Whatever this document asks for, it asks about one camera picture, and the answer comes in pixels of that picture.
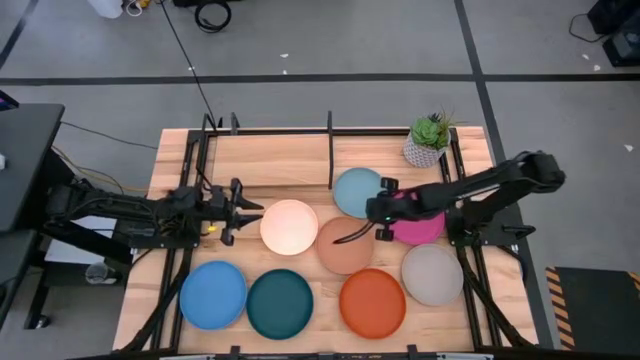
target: potted plant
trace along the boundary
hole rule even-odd
[[[421,117],[411,126],[404,143],[404,157],[413,166],[430,167],[447,151],[451,135],[451,115],[445,111]]]

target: orange plate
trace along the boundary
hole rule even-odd
[[[340,290],[342,319],[363,338],[382,339],[393,334],[402,325],[406,311],[400,284],[382,270],[360,270]]]

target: dark teal plate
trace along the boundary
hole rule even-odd
[[[297,273],[277,269],[264,273],[249,290],[247,314],[262,336],[284,340],[298,334],[313,313],[313,293]]]

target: succulent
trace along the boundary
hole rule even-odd
[[[421,117],[411,126],[411,137],[416,145],[440,150],[448,145],[451,116],[446,112]]]

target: white container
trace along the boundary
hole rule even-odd
[[[122,15],[122,0],[88,0],[98,15],[115,19]]]

